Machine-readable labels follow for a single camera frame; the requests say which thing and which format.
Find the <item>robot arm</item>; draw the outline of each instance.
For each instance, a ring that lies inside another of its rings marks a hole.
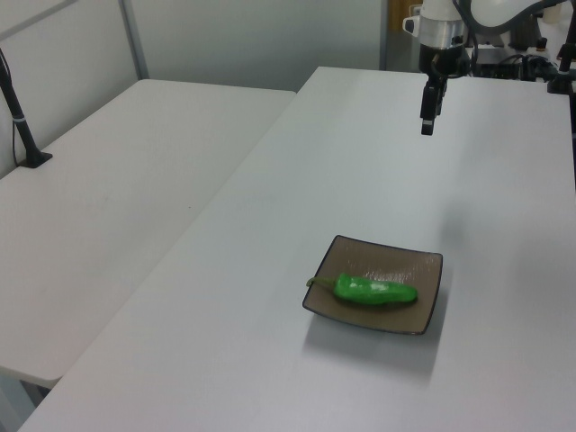
[[[419,69],[428,75],[422,96],[422,134],[432,135],[442,111],[449,78],[463,77],[471,69],[464,49],[464,29],[502,34],[544,7],[565,0],[424,0],[420,16],[404,20],[406,32],[420,42]]]

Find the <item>white table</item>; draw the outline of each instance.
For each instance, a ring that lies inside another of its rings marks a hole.
[[[3,178],[0,373],[53,386],[292,98],[141,81]]]
[[[568,100],[455,80],[422,137],[425,79],[319,69],[22,432],[573,430]],[[337,234],[444,254],[426,335],[302,308]]]

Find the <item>black stand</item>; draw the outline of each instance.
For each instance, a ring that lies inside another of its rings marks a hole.
[[[574,159],[574,179],[576,180],[576,97],[572,82],[574,75],[571,74],[570,65],[576,59],[576,13],[572,13],[570,29],[566,37],[566,43],[562,45],[559,56],[562,56],[558,75],[548,82],[548,93],[554,95],[568,95],[570,97],[570,119],[572,126],[572,157]]]
[[[34,142],[16,93],[14,92],[7,65],[4,64],[0,65],[0,87],[2,87],[2,93],[10,109],[10,113],[12,113],[13,121],[16,124],[16,128],[18,128],[18,133],[20,133],[22,143],[26,148],[26,160],[21,163],[21,166],[28,168],[39,167],[48,159],[52,158],[52,155],[50,153],[42,153],[38,150],[38,147],[36,147],[36,143]]]

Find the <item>brown plate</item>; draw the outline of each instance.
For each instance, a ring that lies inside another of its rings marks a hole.
[[[324,256],[317,277],[341,273],[415,287],[418,299],[409,304],[366,306],[340,300],[332,290],[313,283],[302,306],[323,317],[366,329],[422,335],[428,328],[442,275],[442,255],[336,236]]]

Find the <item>pepper stem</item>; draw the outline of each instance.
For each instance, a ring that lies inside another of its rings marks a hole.
[[[336,279],[330,279],[328,277],[312,277],[306,283],[306,286],[311,286],[312,284],[327,285],[331,288],[334,288],[334,286],[336,286]]]

